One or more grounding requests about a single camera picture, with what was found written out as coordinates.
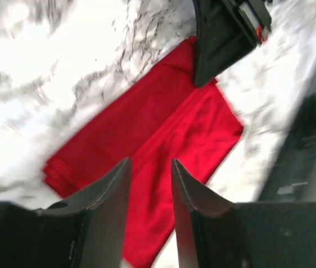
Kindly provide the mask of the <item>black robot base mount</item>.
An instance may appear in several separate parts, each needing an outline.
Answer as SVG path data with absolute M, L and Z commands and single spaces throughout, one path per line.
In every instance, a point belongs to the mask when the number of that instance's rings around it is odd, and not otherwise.
M 316 93 L 303 102 L 260 201 L 316 201 Z

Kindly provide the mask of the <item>red cloth napkin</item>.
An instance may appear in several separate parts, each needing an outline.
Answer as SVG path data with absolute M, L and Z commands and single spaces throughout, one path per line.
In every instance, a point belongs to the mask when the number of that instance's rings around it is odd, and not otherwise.
M 171 160 L 206 183 L 243 132 L 215 80 L 194 86 L 194 52 L 194 37 L 181 42 L 44 168 L 66 198 L 131 158 L 123 257 L 133 267 L 150 267 L 174 229 Z

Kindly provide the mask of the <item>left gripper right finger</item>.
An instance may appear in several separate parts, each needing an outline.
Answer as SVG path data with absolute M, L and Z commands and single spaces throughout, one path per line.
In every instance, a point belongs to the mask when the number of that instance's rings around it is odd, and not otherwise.
M 316 267 L 316 202 L 233 203 L 177 159 L 171 190 L 180 267 Z

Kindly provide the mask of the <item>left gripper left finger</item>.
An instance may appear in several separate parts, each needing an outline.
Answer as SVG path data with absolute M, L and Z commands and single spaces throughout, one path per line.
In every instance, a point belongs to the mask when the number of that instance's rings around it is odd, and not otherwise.
M 46 209 L 0 201 L 0 267 L 119 267 L 131 160 Z

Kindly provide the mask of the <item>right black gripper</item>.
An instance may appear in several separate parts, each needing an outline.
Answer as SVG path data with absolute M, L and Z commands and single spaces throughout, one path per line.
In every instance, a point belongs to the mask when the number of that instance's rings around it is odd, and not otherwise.
M 265 1 L 194 1 L 197 25 L 193 82 L 203 87 L 267 41 L 271 16 Z

